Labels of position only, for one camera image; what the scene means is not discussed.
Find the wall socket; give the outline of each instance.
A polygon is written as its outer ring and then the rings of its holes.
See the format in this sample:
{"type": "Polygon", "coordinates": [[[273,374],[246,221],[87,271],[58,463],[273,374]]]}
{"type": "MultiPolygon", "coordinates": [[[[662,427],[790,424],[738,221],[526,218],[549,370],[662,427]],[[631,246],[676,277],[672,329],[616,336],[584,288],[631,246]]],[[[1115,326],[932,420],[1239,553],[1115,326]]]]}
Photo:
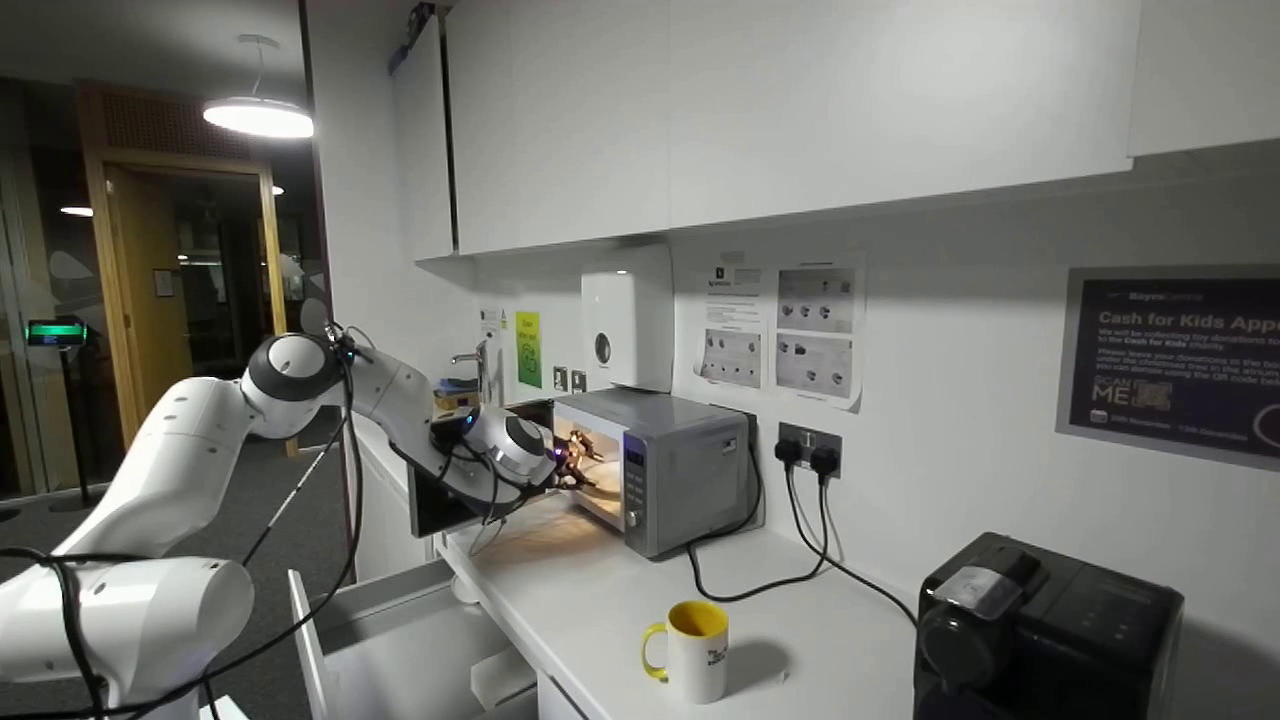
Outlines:
{"type": "Polygon", "coordinates": [[[759,389],[759,332],[709,329],[701,377],[711,385],[759,389]]]}
{"type": "Polygon", "coordinates": [[[775,385],[825,396],[852,392],[852,342],[846,336],[775,336],[775,385]]]}
{"type": "Polygon", "coordinates": [[[844,444],[830,433],[815,433],[815,427],[798,427],[798,424],[775,424],[775,442],[798,442],[798,458],[809,461],[815,450],[835,450],[839,463],[844,463],[844,444]]]}
{"type": "Polygon", "coordinates": [[[852,269],[785,269],[775,329],[852,332],[852,269]]]}

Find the framed poster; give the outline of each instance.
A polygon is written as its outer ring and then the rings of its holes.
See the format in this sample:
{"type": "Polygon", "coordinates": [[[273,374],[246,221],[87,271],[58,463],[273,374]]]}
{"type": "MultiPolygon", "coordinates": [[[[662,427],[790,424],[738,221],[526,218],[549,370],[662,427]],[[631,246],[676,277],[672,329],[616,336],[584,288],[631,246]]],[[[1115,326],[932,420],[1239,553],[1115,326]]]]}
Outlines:
{"type": "Polygon", "coordinates": [[[1280,461],[1280,271],[1078,271],[1070,332],[1070,427],[1280,461]]]}

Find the mug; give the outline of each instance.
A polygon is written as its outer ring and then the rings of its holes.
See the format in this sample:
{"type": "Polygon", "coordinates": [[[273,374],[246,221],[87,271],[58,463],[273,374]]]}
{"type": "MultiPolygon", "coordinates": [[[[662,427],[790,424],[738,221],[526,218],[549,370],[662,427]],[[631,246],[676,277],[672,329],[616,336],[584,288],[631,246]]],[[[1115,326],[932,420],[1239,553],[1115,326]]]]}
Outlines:
{"type": "Polygon", "coordinates": [[[709,704],[709,702],[722,698],[722,675],[726,675],[726,618],[722,618],[722,610],[709,605],[709,599],[672,605],[662,622],[642,627],[640,668],[655,686],[669,686],[672,698],[685,704],[709,704]],[[669,666],[646,662],[646,643],[655,636],[669,639],[669,666]]]}

